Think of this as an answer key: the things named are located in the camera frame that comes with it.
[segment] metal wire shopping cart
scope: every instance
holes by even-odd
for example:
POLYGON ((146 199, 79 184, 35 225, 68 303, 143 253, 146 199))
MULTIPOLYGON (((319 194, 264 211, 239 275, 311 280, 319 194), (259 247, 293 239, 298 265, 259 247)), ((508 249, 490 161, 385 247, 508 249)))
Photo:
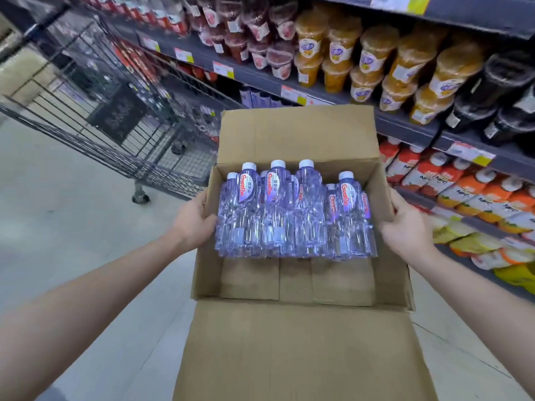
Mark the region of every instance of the metal wire shopping cart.
POLYGON ((0 51, 0 112, 133 179, 137 204, 150 201, 143 185, 196 195, 216 162, 221 112, 243 106, 97 15, 48 9, 0 51))

